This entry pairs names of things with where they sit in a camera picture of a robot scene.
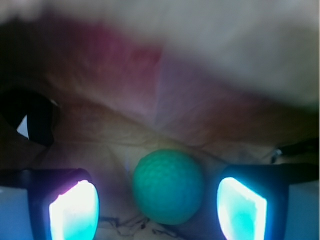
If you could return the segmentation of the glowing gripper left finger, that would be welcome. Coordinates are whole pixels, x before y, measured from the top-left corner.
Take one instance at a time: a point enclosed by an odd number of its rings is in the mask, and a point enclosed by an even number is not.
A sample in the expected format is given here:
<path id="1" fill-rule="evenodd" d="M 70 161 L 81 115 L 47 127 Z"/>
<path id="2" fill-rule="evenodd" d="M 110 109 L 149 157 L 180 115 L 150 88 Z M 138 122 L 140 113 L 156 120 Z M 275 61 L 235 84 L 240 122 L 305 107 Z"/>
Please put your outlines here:
<path id="1" fill-rule="evenodd" d="M 75 169 L 2 169 L 2 240 L 92 240 L 99 196 L 89 173 Z"/>

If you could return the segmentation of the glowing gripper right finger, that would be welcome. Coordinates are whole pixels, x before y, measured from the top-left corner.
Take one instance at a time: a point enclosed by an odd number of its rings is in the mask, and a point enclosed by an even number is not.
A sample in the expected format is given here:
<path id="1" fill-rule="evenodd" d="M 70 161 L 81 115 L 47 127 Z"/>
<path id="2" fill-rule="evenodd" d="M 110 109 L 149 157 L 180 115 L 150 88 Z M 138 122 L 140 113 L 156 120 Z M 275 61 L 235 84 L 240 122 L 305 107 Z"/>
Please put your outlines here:
<path id="1" fill-rule="evenodd" d="M 226 240 L 318 240 L 320 170 L 311 163 L 229 165 L 216 209 Z"/>

